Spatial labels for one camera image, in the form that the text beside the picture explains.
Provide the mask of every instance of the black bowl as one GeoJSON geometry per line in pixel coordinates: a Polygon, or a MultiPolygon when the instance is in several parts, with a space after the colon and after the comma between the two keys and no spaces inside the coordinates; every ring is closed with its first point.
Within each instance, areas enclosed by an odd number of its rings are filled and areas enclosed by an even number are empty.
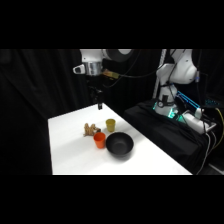
{"type": "Polygon", "coordinates": [[[123,132],[115,132],[107,138],[106,147],[113,155],[119,157],[126,156],[132,151],[134,141],[129,135],[123,132]]]}

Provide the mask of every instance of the cup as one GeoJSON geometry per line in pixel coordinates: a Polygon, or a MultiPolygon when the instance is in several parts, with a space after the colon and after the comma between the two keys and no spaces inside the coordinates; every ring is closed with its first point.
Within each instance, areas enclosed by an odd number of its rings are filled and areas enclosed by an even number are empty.
{"type": "Polygon", "coordinates": [[[107,125],[107,130],[109,132],[114,132],[115,131],[116,121],[114,119],[107,120],[106,125],[107,125]]]}
{"type": "Polygon", "coordinates": [[[106,145],[106,135],[102,132],[98,132],[94,135],[94,141],[98,149],[105,148],[106,145]]]}

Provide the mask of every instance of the figurine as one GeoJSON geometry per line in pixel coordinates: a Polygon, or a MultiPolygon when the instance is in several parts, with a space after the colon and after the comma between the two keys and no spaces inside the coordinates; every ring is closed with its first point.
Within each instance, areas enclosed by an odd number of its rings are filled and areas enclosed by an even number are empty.
{"type": "Polygon", "coordinates": [[[84,137],[86,136],[94,136],[97,132],[101,132],[99,128],[95,126],[95,124],[92,124],[91,127],[89,127],[88,124],[85,124],[85,134],[84,137]]]}

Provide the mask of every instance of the table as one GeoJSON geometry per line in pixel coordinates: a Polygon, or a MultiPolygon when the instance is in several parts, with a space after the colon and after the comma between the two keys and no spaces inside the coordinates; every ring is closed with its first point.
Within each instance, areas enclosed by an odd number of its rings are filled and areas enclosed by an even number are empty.
{"type": "Polygon", "coordinates": [[[105,104],[100,111],[94,105],[49,119],[48,125],[54,175],[191,175],[105,104]],[[83,137],[85,123],[109,136],[107,119],[115,119],[116,131],[133,138],[130,156],[114,158],[107,149],[97,149],[93,137],[83,137]]]}

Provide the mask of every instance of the cable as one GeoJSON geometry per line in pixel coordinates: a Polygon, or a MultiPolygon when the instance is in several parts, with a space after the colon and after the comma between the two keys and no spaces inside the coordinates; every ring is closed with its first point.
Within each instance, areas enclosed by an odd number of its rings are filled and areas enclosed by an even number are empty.
{"type": "MultiPolygon", "coordinates": [[[[169,57],[168,59],[170,59],[170,58],[173,56],[173,54],[176,52],[176,50],[177,50],[177,49],[175,49],[175,50],[172,52],[172,54],[170,55],[170,57],[169,57]]],[[[111,88],[111,87],[115,86],[115,85],[116,85],[122,78],[139,79],[139,78],[145,78],[145,77],[148,77],[148,76],[150,76],[150,75],[155,74],[155,72],[157,72],[159,69],[161,69],[161,68],[165,65],[166,61],[168,60],[168,59],[165,60],[164,63],[163,63],[163,65],[161,65],[161,66],[160,66],[159,68],[157,68],[155,71],[153,71],[153,72],[151,72],[151,73],[149,73],[149,74],[147,74],[147,75],[143,75],[143,76],[128,76],[128,75],[126,75],[126,74],[128,74],[128,73],[130,72],[130,70],[132,69],[132,67],[135,65],[135,63],[136,63],[136,61],[137,61],[139,55],[137,56],[137,58],[136,58],[134,64],[131,66],[131,68],[130,68],[124,75],[119,75],[119,76],[121,77],[120,79],[118,79],[118,80],[117,80],[113,85],[111,85],[111,86],[105,86],[105,85],[103,85],[103,86],[104,86],[105,88],[111,88]]]]}
{"type": "MultiPolygon", "coordinates": [[[[142,50],[139,51],[138,56],[136,57],[134,63],[132,64],[132,66],[129,68],[129,70],[128,70],[124,75],[128,74],[128,73],[131,71],[131,69],[134,67],[134,65],[136,64],[136,62],[137,62],[137,60],[138,60],[138,58],[139,58],[139,56],[140,56],[141,51],[142,51],[142,50]]],[[[122,78],[123,78],[123,77],[121,76],[121,78],[118,79],[118,80],[117,80],[113,85],[111,85],[111,86],[105,86],[105,85],[103,85],[103,86],[104,86],[105,88],[111,88],[111,87],[115,86],[115,85],[116,85],[122,78]]]]}
{"type": "MultiPolygon", "coordinates": [[[[173,53],[170,55],[170,57],[168,59],[170,59],[173,56],[173,54],[176,52],[176,50],[177,49],[175,49],[173,51],[173,53]]],[[[121,77],[124,77],[124,78],[130,78],[130,79],[141,79],[141,78],[145,78],[145,77],[148,77],[150,75],[155,74],[155,72],[157,72],[159,69],[161,69],[164,65],[165,65],[165,62],[159,68],[157,68],[155,71],[153,71],[153,72],[151,72],[151,73],[149,73],[147,75],[142,75],[142,76],[128,76],[128,75],[125,74],[125,75],[120,75],[120,76],[121,77]]]]}
{"type": "MultiPolygon", "coordinates": [[[[197,84],[197,91],[198,91],[199,106],[201,108],[202,102],[201,102],[201,95],[200,95],[200,91],[199,91],[198,82],[196,84],[197,84]]],[[[202,108],[201,108],[201,114],[202,114],[202,118],[203,118],[204,112],[203,112],[202,108]]],[[[202,120],[202,121],[203,121],[203,125],[204,125],[204,132],[207,133],[207,131],[205,129],[205,122],[204,122],[204,120],[202,120]]]]}
{"type": "Polygon", "coordinates": [[[201,167],[201,169],[198,171],[198,173],[196,174],[196,175],[198,175],[201,171],[202,171],[202,169],[204,168],[204,165],[205,165],[205,162],[206,162],[206,159],[207,159],[207,156],[208,156],[208,151],[209,151],[209,149],[210,149],[210,145],[211,145],[211,137],[206,133],[206,135],[207,135],[207,137],[208,137],[208,139],[209,139],[209,141],[208,141],[208,149],[207,149],[207,151],[206,151],[206,154],[205,154],[205,159],[204,159],[204,162],[203,162],[203,164],[202,164],[202,167],[201,167]]]}
{"type": "Polygon", "coordinates": [[[214,142],[214,144],[213,144],[213,146],[212,146],[212,149],[211,149],[211,150],[210,150],[210,152],[208,153],[208,156],[211,154],[212,150],[215,148],[215,145],[216,145],[216,143],[217,143],[217,138],[216,138],[216,136],[215,136],[214,132],[213,132],[213,131],[211,131],[211,133],[212,133],[212,134],[213,134],[213,136],[214,136],[215,142],[214,142]]]}
{"type": "Polygon", "coordinates": [[[221,111],[220,111],[218,108],[216,108],[216,110],[219,112],[219,114],[220,114],[220,116],[221,116],[221,119],[222,119],[223,133],[222,133],[222,138],[220,139],[219,143],[213,148],[213,150],[216,149],[216,148],[221,144],[221,142],[222,142],[222,140],[223,140],[223,138],[224,138],[224,119],[223,119],[223,116],[222,116],[221,111]]]}

